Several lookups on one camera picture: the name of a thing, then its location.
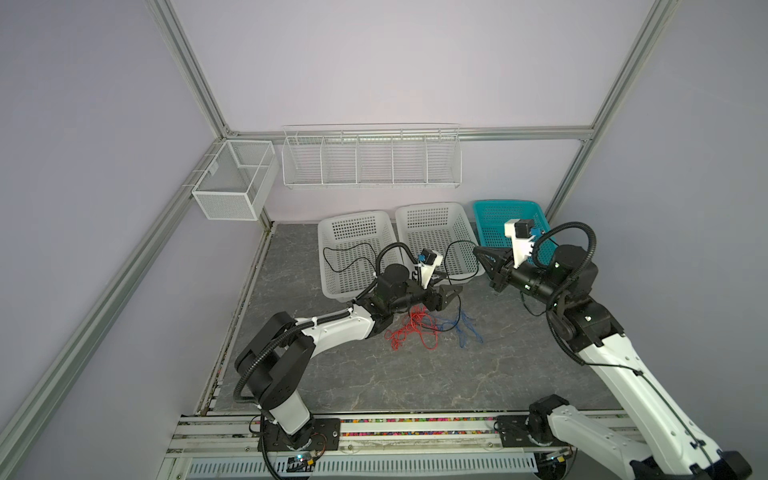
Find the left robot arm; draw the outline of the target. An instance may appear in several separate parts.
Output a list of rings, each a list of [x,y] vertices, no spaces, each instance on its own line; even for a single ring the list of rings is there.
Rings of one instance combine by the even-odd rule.
[[[443,256],[430,249],[418,255],[403,242],[376,253],[372,280],[348,305],[332,313],[294,318],[285,311],[272,315],[235,360],[233,389],[237,404],[253,404],[290,449],[310,444],[315,417],[298,386],[310,361],[346,343],[362,341],[387,330],[394,317],[414,306],[442,311],[462,292],[439,272]]]

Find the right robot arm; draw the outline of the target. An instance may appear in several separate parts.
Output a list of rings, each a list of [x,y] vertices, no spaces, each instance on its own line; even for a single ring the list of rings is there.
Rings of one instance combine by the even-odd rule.
[[[721,449],[693,422],[650,372],[615,316],[591,295],[598,268],[594,230],[561,224],[540,237],[531,221],[510,222],[512,247],[476,246],[473,254],[491,287],[513,287],[544,306],[559,348],[608,387],[642,438],[612,432],[552,394],[529,407],[530,440],[564,442],[622,479],[747,479],[753,469],[738,451]]]

